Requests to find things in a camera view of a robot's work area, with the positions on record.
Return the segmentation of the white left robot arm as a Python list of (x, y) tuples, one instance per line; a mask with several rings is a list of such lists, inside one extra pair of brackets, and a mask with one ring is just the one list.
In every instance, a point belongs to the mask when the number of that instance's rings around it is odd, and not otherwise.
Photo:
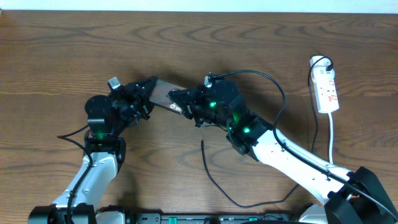
[(150, 96), (158, 78), (120, 84), (109, 79), (108, 95), (95, 95), (85, 104), (87, 124), (80, 170), (65, 191), (50, 205), (35, 207), (29, 223), (135, 223), (131, 209), (110, 205), (99, 208), (107, 186), (117, 176), (126, 158), (121, 133), (149, 119), (154, 105)]

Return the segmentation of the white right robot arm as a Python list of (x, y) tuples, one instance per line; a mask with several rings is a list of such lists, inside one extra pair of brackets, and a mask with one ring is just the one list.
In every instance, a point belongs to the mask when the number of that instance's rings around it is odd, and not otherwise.
[(196, 126), (224, 126), (241, 155), (269, 165), (308, 190), (320, 203), (300, 223), (397, 223), (397, 210), (377, 176), (365, 167), (352, 172), (324, 161), (287, 139), (246, 106), (234, 82), (218, 80), (194, 89), (172, 90), (169, 98)]

